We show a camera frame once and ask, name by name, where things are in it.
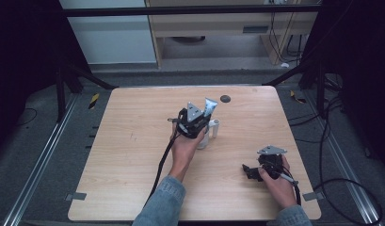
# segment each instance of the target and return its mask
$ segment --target wooden table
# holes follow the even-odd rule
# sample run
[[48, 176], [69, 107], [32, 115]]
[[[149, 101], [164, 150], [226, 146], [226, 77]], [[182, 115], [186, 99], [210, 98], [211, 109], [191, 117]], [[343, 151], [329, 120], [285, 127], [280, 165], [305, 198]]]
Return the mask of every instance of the wooden table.
[[[229, 103], [219, 98], [229, 95]], [[216, 138], [197, 150], [184, 179], [180, 220], [269, 220], [280, 208], [263, 183], [249, 180], [242, 164], [257, 167], [259, 149], [287, 150], [291, 172], [302, 193], [312, 192], [280, 99], [272, 87], [173, 87], [113, 90], [80, 183], [83, 201], [73, 200], [71, 220], [133, 220], [142, 209], [176, 118], [187, 102], [204, 109], [205, 97], [218, 101], [212, 119]], [[171, 154], [162, 178], [171, 166]], [[321, 212], [317, 201], [302, 206], [309, 218]]]

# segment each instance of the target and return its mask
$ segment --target denim sleeve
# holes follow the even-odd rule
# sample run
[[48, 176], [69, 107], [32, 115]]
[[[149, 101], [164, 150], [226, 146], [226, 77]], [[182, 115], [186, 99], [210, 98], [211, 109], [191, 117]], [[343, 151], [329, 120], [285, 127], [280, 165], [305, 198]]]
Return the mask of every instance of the denim sleeve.
[[168, 225], [176, 226], [184, 201], [185, 188], [180, 181], [166, 176], [145, 207], [136, 216], [133, 226]]
[[303, 208], [293, 205], [281, 210], [277, 215], [277, 223], [280, 226], [309, 226], [312, 225]]

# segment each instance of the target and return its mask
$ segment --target floor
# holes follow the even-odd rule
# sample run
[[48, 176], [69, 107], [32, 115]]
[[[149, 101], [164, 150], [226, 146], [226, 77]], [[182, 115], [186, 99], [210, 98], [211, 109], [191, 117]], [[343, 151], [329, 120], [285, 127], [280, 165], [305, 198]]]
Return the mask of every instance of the floor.
[[[296, 50], [295, 41], [290, 46], [290, 52]], [[260, 85], [296, 66], [294, 61], [289, 62], [289, 69], [281, 64], [271, 64], [257, 36], [206, 37], [203, 41], [168, 38], [163, 56], [163, 64], [157, 69], [130, 69], [126, 72], [95, 75], [121, 87]], [[360, 138], [340, 103], [330, 111], [328, 123], [313, 118], [312, 121], [298, 125], [315, 116], [315, 87], [299, 90], [298, 78], [299, 75], [291, 77], [280, 84], [277, 91], [313, 186], [321, 182], [319, 173], [323, 173], [324, 180], [345, 177], [360, 181], [375, 194], [381, 204], [384, 212], [382, 225], [385, 225], [385, 168], [377, 159], [365, 156]], [[342, 85], [337, 75], [331, 78]], [[67, 212], [71, 202], [66, 201], [65, 197], [76, 190], [110, 90], [99, 88], [85, 79], [81, 81], [84, 85], [81, 94], [70, 94], [66, 90], [72, 114], [63, 125], [63, 130], [57, 128], [56, 124], [55, 87], [36, 92], [27, 100], [17, 128], [3, 146], [5, 155], [0, 158], [0, 225], [8, 216], [14, 216], [10, 211], [17, 211], [21, 225], [83, 225], [68, 220]], [[306, 104], [292, 98], [291, 89]], [[97, 105], [88, 109], [91, 97], [97, 92], [100, 93]], [[330, 101], [337, 98], [338, 93], [327, 91], [326, 97]], [[326, 133], [325, 141], [321, 142], [325, 127], [330, 128], [331, 133]], [[50, 140], [53, 131], [58, 131], [60, 140]], [[52, 146], [51, 152], [45, 152], [47, 142]], [[36, 164], [41, 166], [40, 173], [33, 171]], [[30, 179], [33, 173], [39, 175], [38, 180]], [[31, 191], [31, 194], [22, 196], [23, 189]], [[365, 215], [362, 209], [368, 207], [367, 210], [371, 211], [375, 208], [380, 213], [373, 204], [376, 202], [357, 187], [332, 183], [327, 186], [327, 193], [331, 195], [329, 200], [336, 203], [348, 217], [359, 222], [363, 222]], [[18, 200], [24, 201], [24, 206], [16, 203]], [[356, 225], [338, 215], [327, 201], [319, 202], [323, 216], [314, 221], [314, 225]], [[118, 225], [118, 222], [103, 222], [104, 225], [109, 223]], [[253, 225], [259, 222], [200, 222], [199, 225], [226, 223]]]

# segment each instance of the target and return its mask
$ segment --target person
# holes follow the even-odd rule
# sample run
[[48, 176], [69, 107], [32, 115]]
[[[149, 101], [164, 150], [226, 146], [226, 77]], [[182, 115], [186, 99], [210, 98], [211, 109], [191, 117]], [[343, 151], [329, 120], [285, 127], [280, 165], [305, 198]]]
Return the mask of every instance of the person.
[[[178, 133], [175, 127], [176, 123], [173, 123], [172, 133]], [[203, 137], [204, 133], [201, 131], [195, 139], [182, 135], [175, 139], [171, 147], [173, 159], [171, 169], [168, 175], [160, 182], [141, 212], [136, 216], [133, 226], [169, 226], [178, 224], [181, 206], [186, 193], [182, 182]], [[289, 169], [289, 164], [284, 155], [282, 160], [283, 165]], [[270, 194], [282, 208], [276, 219], [280, 226], [312, 225], [304, 210], [300, 205], [297, 205], [293, 186], [290, 182], [281, 177], [273, 180], [262, 168], [259, 168], [259, 173]]]

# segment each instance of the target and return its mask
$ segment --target cabinet door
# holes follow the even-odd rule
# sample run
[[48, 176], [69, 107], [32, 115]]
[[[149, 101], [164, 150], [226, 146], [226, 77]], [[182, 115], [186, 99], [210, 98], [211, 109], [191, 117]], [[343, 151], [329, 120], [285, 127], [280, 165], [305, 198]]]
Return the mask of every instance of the cabinet door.
[[[63, 8], [145, 7], [144, 0], [60, 0]], [[91, 69], [127, 63], [156, 63], [147, 16], [69, 18]]]

